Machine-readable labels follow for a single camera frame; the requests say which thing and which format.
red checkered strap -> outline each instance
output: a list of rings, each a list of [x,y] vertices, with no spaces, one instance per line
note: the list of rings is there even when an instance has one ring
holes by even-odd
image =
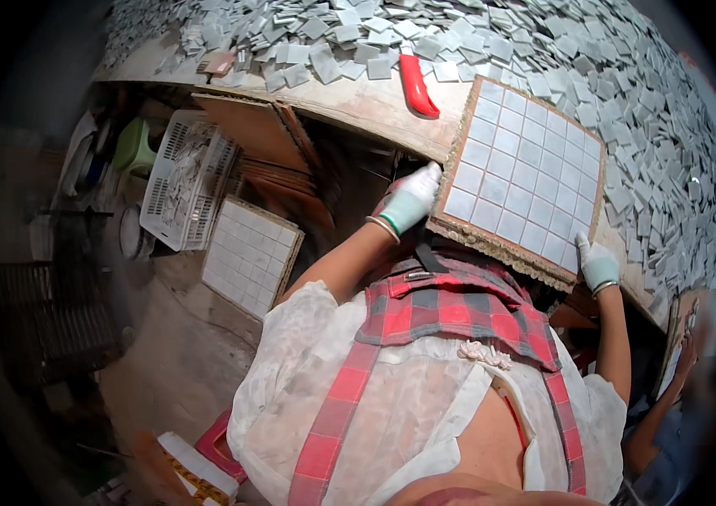
[[[390,277],[366,289],[367,319],[324,399],[296,462],[288,504],[320,504],[346,431],[381,346],[424,335],[495,339],[514,357],[541,370],[563,442],[568,490],[586,494],[586,469],[560,361],[546,315],[499,264],[474,266],[440,257],[450,269],[426,276],[416,261],[398,264]]]

pile of loose tiles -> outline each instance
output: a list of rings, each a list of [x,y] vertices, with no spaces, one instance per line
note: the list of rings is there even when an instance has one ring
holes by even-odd
[[[248,72],[269,92],[313,75],[390,78],[407,41],[437,81],[480,74],[543,98],[606,143],[607,218],[654,309],[716,287],[716,127],[675,52],[626,0],[116,0],[106,64],[169,27],[181,49],[159,71],[231,49],[224,86]]]

red plastic stool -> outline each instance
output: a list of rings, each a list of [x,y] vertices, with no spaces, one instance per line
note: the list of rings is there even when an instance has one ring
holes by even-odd
[[[195,443],[195,450],[211,460],[223,473],[237,480],[241,485],[249,477],[240,465],[240,462],[231,457],[231,450],[228,448],[226,433],[228,432],[228,419],[231,418],[231,410],[223,411],[214,425],[201,436]]]

bracelet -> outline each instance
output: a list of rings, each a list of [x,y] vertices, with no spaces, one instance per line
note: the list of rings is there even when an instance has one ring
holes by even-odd
[[[597,298],[597,294],[601,291],[603,291],[605,288],[613,287],[614,285],[619,285],[616,281],[606,281],[604,283],[600,283],[598,287],[594,289],[594,292],[591,294],[592,298]]]
[[[384,222],[380,218],[376,218],[374,216],[367,216],[366,217],[366,223],[372,222],[375,225],[380,225],[381,228],[383,228],[385,231],[389,233],[389,235],[394,239],[395,245],[400,245],[400,237],[397,236],[396,233],[394,233],[394,230],[389,226],[388,223]]]

person in blue shirt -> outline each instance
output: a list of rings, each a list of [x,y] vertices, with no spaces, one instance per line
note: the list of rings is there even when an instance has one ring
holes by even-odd
[[[682,394],[680,407],[674,404]],[[716,421],[716,290],[701,301],[673,380],[623,445],[634,499],[672,503],[692,482]]]

